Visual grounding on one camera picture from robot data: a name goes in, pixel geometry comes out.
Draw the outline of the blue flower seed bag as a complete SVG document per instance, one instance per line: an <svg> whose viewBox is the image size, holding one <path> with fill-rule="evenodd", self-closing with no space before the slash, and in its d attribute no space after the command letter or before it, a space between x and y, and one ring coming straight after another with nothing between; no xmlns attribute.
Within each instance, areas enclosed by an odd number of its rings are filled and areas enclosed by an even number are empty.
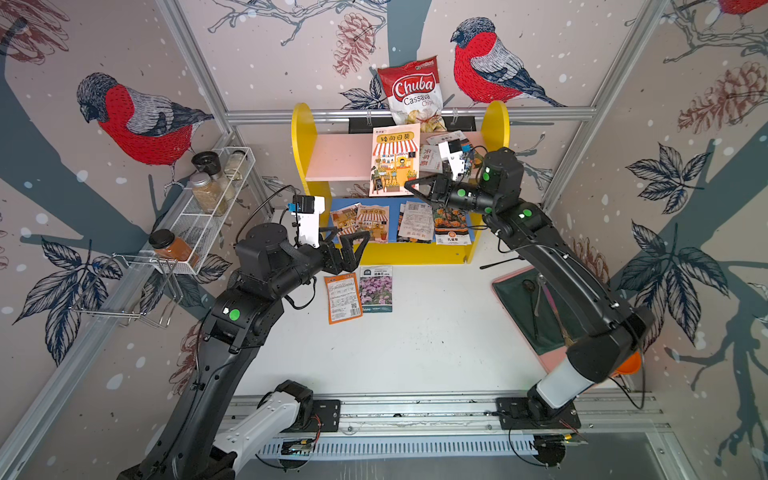
<svg viewBox="0 0 768 480"><path fill-rule="evenodd" d="M420 146L419 171L426 173L443 171L443 159L437 145L422 144Z"/></svg>

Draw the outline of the purple flower seed bag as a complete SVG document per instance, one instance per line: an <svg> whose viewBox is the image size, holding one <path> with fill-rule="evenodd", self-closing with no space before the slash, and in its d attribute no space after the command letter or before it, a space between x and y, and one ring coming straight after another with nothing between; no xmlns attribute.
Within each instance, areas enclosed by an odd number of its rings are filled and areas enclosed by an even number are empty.
<svg viewBox="0 0 768 480"><path fill-rule="evenodd" d="M362 267L359 274L361 305L364 313L393 311L393 267Z"/></svg>

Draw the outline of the market stall seed bag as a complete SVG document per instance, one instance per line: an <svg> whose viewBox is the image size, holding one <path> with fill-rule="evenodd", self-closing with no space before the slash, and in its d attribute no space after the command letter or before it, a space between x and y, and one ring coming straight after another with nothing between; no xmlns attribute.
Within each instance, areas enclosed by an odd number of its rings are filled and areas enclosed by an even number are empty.
<svg viewBox="0 0 768 480"><path fill-rule="evenodd" d="M405 196L405 183L419 177L420 127L416 124L373 129L371 198Z"/></svg>

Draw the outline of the orange white seed bag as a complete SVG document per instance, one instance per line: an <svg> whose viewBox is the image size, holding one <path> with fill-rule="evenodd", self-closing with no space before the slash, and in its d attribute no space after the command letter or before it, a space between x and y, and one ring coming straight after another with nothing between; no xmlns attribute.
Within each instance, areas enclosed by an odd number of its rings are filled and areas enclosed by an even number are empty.
<svg viewBox="0 0 768 480"><path fill-rule="evenodd" d="M324 278L328 296L328 322L335 325L363 316L359 285L355 273Z"/></svg>

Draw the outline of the orange flower seed bag top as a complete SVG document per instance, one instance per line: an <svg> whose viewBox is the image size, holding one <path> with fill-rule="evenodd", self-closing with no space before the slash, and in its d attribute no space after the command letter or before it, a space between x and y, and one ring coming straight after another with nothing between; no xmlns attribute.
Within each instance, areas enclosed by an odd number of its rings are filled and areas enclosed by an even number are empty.
<svg viewBox="0 0 768 480"><path fill-rule="evenodd" d="M433 157L439 163L448 160L448 154L443 154L439 145L444 142L453 140L460 140L462 145L468 145L470 148L474 148L471 159L473 165L479 165L481 163L481 153L479 145L482 143L482 135L479 132L432 132L422 141L423 144L429 145L433 151Z"/></svg>

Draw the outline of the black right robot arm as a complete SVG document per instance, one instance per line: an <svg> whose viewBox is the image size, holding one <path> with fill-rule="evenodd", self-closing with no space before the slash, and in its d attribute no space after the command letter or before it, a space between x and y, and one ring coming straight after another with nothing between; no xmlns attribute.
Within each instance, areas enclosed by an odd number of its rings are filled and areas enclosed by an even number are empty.
<svg viewBox="0 0 768 480"><path fill-rule="evenodd" d="M408 180L405 187L434 207L480 214L500 241L543 275L584 329L515 413L543 428L557 421L578 395L641 353L655 318L649 308L634 307L610 291L565 244L541 208L521 198L523 175L515 152L502 147L485 155L476 184L440 173Z"/></svg>

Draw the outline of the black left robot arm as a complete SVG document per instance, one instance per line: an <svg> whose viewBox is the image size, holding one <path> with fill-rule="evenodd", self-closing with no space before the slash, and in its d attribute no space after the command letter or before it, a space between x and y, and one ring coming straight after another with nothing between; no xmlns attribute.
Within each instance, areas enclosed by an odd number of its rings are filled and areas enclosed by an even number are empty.
<svg viewBox="0 0 768 480"><path fill-rule="evenodd" d="M222 479L234 475L235 455L214 440L246 370L296 288L319 272L354 272L370 239L367 231L339 235L321 228L317 246L293 246L277 223L251 228L238 241L240 277L220 294L198 332L196 374L145 459L122 479Z"/></svg>

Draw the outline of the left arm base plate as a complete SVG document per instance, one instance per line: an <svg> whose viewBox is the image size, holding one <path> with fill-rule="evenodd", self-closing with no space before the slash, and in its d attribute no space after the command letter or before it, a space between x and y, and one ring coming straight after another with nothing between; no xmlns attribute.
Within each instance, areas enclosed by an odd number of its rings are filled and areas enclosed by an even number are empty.
<svg viewBox="0 0 768 480"><path fill-rule="evenodd" d="M306 400L300 403L295 422L286 432L337 432L341 401Z"/></svg>

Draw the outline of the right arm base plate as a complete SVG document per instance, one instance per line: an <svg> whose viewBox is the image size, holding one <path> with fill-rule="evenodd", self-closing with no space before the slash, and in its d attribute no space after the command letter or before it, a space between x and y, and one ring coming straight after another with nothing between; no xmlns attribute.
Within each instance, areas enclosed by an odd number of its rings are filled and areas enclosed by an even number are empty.
<svg viewBox="0 0 768 480"><path fill-rule="evenodd" d="M497 397L496 415L502 430L579 430L581 421L572 402L552 409L543 401L527 397Z"/></svg>

